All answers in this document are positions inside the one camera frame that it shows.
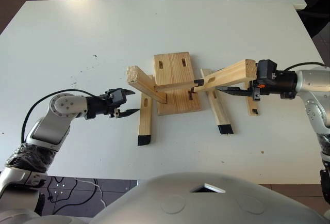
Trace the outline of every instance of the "rectangular hole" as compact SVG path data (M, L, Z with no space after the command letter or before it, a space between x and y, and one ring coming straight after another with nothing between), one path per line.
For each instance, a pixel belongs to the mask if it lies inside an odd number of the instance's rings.
M187 65L186 65L186 59L184 59L184 58L182 58L182 65L183 65L184 67L187 66Z

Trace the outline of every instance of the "black cable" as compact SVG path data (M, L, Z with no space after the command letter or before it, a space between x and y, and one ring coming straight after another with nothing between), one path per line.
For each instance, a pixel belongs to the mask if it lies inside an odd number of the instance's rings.
M64 179L64 177L62 177L62 180L60 180L60 182L58 182L57 179L56 179L56 177L54 177L54 178L55 178L55 181L56 181L57 183L62 182L63 179ZM51 196L51 192L50 192L50 190L49 190L49 189L50 189L50 184L52 183L52 181L53 181L53 177L51 177L51 181L49 182L49 184L48 184L48 186L47 186L47 191L48 191L48 194L49 194L48 200L49 200L51 203L56 203L56 202L66 201L66 200L68 200L68 199L71 197L71 194L72 194L73 190L75 189L75 187L76 187L77 184L78 184L78 181L75 179L76 183L75 183L75 185L73 186L73 188L70 190L69 196L68 196L67 198L65 198L65 199L60 199L60 200L53 201L53 200L52 200L53 196Z
M62 179L60 181L57 181L57 178L56 177L54 177L54 179L55 179L56 183L62 183L64 177L62 177Z
M63 205L62 207L58 208L57 210L53 211L53 215L55 215L57 212L59 212L62 208L64 207L67 207L67 206L79 206L79 205L83 205L84 203L88 202L89 200L92 199L92 197L95 195L96 193L96 190L97 190L97 187L95 186L94 188L94 191L93 191L93 194L88 198L86 199L85 201L81 202L81 203L71 203L71 204L66 204L66 205Z
M298 64L294 64L286 69L284 69L284 71L288 71L292 68L295 68L295 67L299 67L299 66L303 66L303 65L319 65L319 66L322 66L322 67L326 67L325 64L323 63L320 63L320 62L314 62L314 61L309 61L309 62L303 62L303 63L298 63Z
M47 96L44 96L43 98L39 99L37 102L34 103L34 105L30 108L30 110L27 112L26 114L26 117L24 119L24 122L23 122L23 125L22 125L22 131L21 131L21 143L24 143L24 140L25 140L25 128L26 128L26 123L27 123L27 120L29 119L29 116L31 115L31 112L33 111L33 109L42 101L44 101L45 99L53 96L53 95L56 95L56 94L59 94L59 93L62 93L62 92L67 92L67 91L79 91L79 92L82 92L84 94L87 94L91 97L94 97L94 98L97 98L99 99L97 96L89 93L89 92L86 92L86 91L83 91L83 90L78 90L78 89L66 89L66 90L60 90L60 91L56 91L56 92L53 92L51 94L48 94Z

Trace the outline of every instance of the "white cable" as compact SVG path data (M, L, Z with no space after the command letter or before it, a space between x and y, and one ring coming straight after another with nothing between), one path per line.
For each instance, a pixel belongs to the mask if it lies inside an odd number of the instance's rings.
M102 198L103 198L103 192L102 192L100 186L98 186L97 184L94 184L93 182L90 182L90 181L84 181L84 180L81 180L81 179L78 179L78 178L74 178L74 179L77 180L77 181L80 181L80 182L89 183L89 184L92 184L92 185L96 186L96 187L100 190L100 192L101 192L101 203L103 203L104 208L107 207L107 204L106 204L105 201L103 201L103 199L102 199Z

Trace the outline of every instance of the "wood grain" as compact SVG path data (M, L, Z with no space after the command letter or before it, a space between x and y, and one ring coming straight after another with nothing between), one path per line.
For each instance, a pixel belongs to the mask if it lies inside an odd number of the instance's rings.
M207 91L215 86L230 86L237 83L252 81L256 78L256 62L246 59L206 76L204 78L204 85L195 87L194 91Z
M244 82L244 88L248 89L249 82ZM250 116L259 116L258 104L256 101L253 101L252 97L245 97L246 105L247 105L247 112Z
M188 52L154 55L157 85L191 82L194 80ZM197 93L189 100L189 88L166 91L167 104L157 103L159 115L180 114L201 110Z
M201 68L202 77L206 77L211 73L212 73L212 71L210 69ZM228 115L227 115L225 109L223 108L221 99L220 99L217 91L218 90L215 90L214 88L206 91L208 101L211 105L211 109L213 111L213 114L214 114L214 117L216 120L216 125L230 124Z
M126 76L126 81L130 86L133 86L159 103L165 104L167 102L166 94L163 92L157 92L154 89L155 82L150 79L149 76L146 75L138 66L128 67Z
M145 93L141 93L140 123L138 146L147 145L151 141L151 116L153 99Z

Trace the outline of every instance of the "black strip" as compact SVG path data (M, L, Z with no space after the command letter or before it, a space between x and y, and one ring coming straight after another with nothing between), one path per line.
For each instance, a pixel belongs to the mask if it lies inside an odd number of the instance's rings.
M230 124L225 124L225 125L218 125L220 134L222 135L228 135L228 134L233 134L233 129Z
M138 146L144 146L150 144L151 135L139 135L138 136Z
M202 86L202 85L204 85L204 79L203 78L195 79L194 83L198 84L197 86Z

